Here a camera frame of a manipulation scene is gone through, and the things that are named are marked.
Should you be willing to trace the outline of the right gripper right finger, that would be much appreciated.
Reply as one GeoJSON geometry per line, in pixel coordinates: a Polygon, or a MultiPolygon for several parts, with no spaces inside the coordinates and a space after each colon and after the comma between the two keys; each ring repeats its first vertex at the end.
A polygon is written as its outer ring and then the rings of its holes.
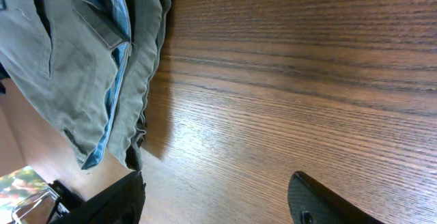
{"type": "Polygon", "coordinates": [[[303,171],[292,174],[287,202],[295,224],[382,224],[303,171]]]}

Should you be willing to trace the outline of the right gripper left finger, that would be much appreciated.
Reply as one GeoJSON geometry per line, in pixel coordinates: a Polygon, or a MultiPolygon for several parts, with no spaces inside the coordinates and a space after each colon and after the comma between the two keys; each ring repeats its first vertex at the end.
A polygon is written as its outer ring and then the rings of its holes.
{"type": "Polygon", "coordinates": [[[145,203],[145,183],[132,171],[54,224],[139,224],[145,203]]]}

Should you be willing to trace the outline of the khaki shorts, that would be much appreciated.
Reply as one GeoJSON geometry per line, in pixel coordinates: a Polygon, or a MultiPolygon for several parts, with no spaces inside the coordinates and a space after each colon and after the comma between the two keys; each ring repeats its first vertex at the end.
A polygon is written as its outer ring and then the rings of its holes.
{"type": "Polygon", "coordinates": [[[171,0],[1,0],[1,67],[69,141],[82,169],[107,152],[142,167],[150,81],[171,0]]]}

